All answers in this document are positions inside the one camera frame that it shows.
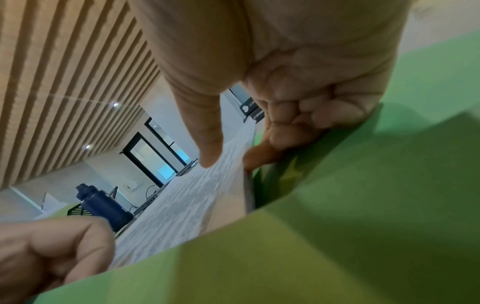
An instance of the green paper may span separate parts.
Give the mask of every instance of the green paper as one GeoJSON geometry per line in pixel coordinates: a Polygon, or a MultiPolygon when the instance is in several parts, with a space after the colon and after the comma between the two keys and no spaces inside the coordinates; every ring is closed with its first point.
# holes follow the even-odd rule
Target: green paper
{"type": "Polygon", "coordinates": [[[35,304],[478,302],[479,49],[401,56],[372,119],[259,172],[271,204],[35,304]]]}

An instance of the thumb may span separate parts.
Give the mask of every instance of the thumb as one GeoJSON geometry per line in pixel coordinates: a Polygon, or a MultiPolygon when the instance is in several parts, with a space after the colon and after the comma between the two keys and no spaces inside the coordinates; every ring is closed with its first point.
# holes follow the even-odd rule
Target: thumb
{"type": "Polygon", "coordinates": [[[200,165],[213,166],[222,154],[224,136],[220,96],[195,92],[170,83],[181,119],[200,150],[200,165]]]}

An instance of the black door frame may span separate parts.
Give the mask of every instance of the black door frame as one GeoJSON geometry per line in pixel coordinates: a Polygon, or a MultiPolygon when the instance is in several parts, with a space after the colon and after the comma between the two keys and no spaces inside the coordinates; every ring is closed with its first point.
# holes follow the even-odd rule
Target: black door frame
{"type": "Polygon", "coordinates": [[[175,141],[172,142],[170,146],[167,145],[167,143],[165,142],[165,140],[155,131],[154,128],[152,128],[152,126],[151,126],[150,123],[149,123],[150,121],[152,121],[152,118],[151,118],[151,117],[148,118],[148,119],[146,120],[146,122],[145,122],[146,128],[149,129],[150,132],[152,132],[152,133],[155,135],[155,137],[157,137],[158,140],[161,141],[161,143],[163,143],[163,145],[170,151],[170,153],[172,153],[172,154],[178,159],[178,161],[179,161],[183,166],[186,166],[187,163],[185,163],[184,160],[170,147],[171,145],[174,144],[175,141]]]}
{"type": "Polygon", "coordinates": [[[155,185],[158,186],[163,186],[164,184],[153,174],[150,172],[150,170],[147,169],[133,154],[132,154],[132,149],[134,146],[140,141],[143,140],[146,142],[146,144],[152,148],[152,150],[155,151],[155,153],[168,165],[170,168],[175,171],[175,173],[178,173],[178,171],[175,169],[175,167],[172,166],[161,154],[157,149],[155,149],[150,142],[142,135],[140,132],[137,132],[132,139],[127,143],[127,145],[123,148],[122,153],[125,154],[126,157],[128,157],[129,160],[132,161],[143,173],[145,173],[146,176],[149,177],[149,179],[152,180],[152,182],[155,183],[155,185]]]}

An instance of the cable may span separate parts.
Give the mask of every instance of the cable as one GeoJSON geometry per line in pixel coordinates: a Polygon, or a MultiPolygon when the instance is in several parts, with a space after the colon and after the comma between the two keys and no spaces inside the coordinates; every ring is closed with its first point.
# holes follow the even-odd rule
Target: cable
{"type": "Polygon", "coordinates": [[[150,190],[150,188],[152,188],[153,186],[157,186],[158,188],[161,188],[161,186],[159,186],[159,185],[157,185],[157,184],[148,187],[148,188],[146,189],[146,191],[145,191],[145,198],[148,198],[147,193],[148,193],[148,191],[150,190]]]}

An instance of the wooden slat wall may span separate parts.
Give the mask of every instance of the wooden slat wall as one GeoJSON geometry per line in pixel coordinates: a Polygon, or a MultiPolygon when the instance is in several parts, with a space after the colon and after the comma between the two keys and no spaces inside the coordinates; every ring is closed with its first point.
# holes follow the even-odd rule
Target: wooden slat wall
{"type": "Polygon", "coordinates": [[[0,5],[0,186],[118,145],[160,76],[126,1],[0,5]]]}

